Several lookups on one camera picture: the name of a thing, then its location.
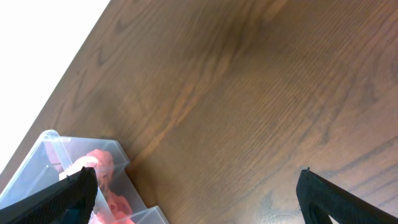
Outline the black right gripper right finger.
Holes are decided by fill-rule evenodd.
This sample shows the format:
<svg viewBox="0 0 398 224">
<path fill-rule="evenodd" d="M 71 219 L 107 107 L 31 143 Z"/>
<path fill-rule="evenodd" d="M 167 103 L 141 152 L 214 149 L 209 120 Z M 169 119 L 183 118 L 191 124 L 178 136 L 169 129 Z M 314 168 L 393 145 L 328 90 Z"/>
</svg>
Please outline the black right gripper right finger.
<svg viewBox="0 0 398 224">
<path fill-rule="evenodd" d="M 296 195 L 306 224 L 331 224 L 332 220 L 354 224 L 397 223 L 397 217 L 365 202 L 309 169 L 300 172 Z"/>
</svg>

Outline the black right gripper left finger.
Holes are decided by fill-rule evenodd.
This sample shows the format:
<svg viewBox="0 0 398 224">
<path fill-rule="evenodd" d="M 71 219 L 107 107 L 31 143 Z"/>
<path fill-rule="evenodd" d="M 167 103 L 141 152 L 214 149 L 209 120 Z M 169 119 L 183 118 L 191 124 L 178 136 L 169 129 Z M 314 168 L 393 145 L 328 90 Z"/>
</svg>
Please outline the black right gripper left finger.
<svg viewBox="0 0 398 224">
<path fill-rule="evenodd" d="M 46 189 L 1 209 L 1 223 L 88 223 L 97 192 L 94 168 L 83 167 Z"/>
</svg>

